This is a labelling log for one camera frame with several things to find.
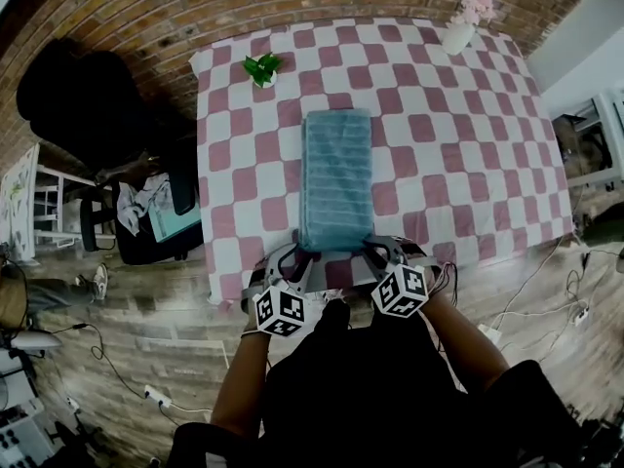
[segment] white pot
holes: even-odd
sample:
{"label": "white pot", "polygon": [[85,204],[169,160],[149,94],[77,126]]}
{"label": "white pot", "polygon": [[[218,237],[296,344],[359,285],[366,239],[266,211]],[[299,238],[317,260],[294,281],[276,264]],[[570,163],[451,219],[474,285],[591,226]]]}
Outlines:
{"label": "white pot", "polygon": [[264,82],[264,85],[262,85],[260,88],[261,89],[270,89],[271,87],[273,87],[273,85],[275,85],[275,82],[277,81],[277,72],[273,71],[273,75],[271,76],[271,79],[268,82]]}
{"label": "white pot", "polygon": [[450,56],[456,56],[466,48],[474,34],[474,24],[451,24],[445,33],[442,48]]}

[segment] pink and white checkered tablecloth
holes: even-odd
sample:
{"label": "pink and white checkered tablecloth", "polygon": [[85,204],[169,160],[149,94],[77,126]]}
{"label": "pink and white checkered tablecloth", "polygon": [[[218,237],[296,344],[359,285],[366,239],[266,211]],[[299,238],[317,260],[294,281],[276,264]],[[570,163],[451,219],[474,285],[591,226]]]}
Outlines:
{"label": "pink and white checkered tablecloth", "polygon": [[[377,234],[440,260],[477,262],[572,230],[566,175],[535,82],[507,35],[479,29],[458,56],[420,19],[338,19],[253,32],[191,60],[213,301],[238,299],[255,264],[299,225],[301,124],[314,110],[367,108]],[[285,60],[274,87],[241,61]],[[314,290],[369,277],[360,257],[324,254]]]}

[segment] gray pants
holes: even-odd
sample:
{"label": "gray pants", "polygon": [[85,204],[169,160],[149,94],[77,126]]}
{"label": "gray pants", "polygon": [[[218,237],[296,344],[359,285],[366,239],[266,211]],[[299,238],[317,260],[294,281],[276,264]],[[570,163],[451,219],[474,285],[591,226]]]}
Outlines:
{"label": "gray pants", "polygon": [[91,304],[98,292],[96,283],[83,280],[81,286],[70,285],[61,279],[28,280],[28,313],[40,310]]}

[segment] red brick wall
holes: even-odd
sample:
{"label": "red brick wall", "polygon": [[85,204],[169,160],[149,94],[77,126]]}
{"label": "red brick wall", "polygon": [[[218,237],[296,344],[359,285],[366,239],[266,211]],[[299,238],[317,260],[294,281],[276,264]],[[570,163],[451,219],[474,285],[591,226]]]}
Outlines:
{"label": "red brick wall", "polygon": [[[525,52],[578,0],[498,0],[490,25]],[[448,20],[455,0],[13,0],[0,22],[0,174],[36,139],[17,113],[25,68],[53,37],[84,50],[121,55],[147,98],[167,95],[194,117],[196,82],[188,60],[220,38],[267,26],[353,16]]]}

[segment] person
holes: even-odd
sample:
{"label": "person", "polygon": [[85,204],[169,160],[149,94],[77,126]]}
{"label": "person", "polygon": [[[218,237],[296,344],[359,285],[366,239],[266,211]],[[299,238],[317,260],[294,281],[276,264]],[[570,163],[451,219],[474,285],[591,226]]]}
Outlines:
{"label": "person", "polygon": [[577,463],[580,427],[540,366],[510,368],[444,294],[407,319],[375,308],[369,327],[350,330],[349,317],[344,301],[330,301],[313,332],[265,373],[271,336],[253,332],[252,311],[211,424],[177,428],[167,466]]}
{"label": "person", "polygon": [[0,255],[0,329],[23,329],[26,315],[72,305],[89,305],[104,300],[108,270],[97,267],[93,280],[78,276],[73,285],[61,279],[24,280],[21,269]]}

